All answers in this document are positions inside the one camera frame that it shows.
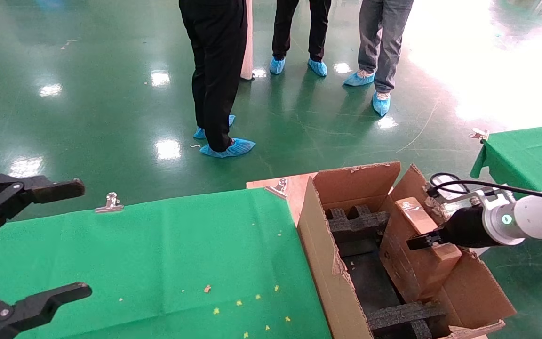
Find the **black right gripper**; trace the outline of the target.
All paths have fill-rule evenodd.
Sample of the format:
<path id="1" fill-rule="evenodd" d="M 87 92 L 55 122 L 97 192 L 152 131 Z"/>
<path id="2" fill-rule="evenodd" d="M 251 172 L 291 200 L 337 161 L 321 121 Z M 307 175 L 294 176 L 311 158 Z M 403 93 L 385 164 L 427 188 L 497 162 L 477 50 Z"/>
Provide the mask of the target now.
<path id="1" fill-rule="evenodd" d="M 480 205 L 461 208 L 441 225 L 442 229 L 409 238 L 406 244 L 410 250 L 421 250 L 431 248 L 434 244 L 445 243 L 467 248 L 499 246 L 484 227 L 483 212 Z"/>

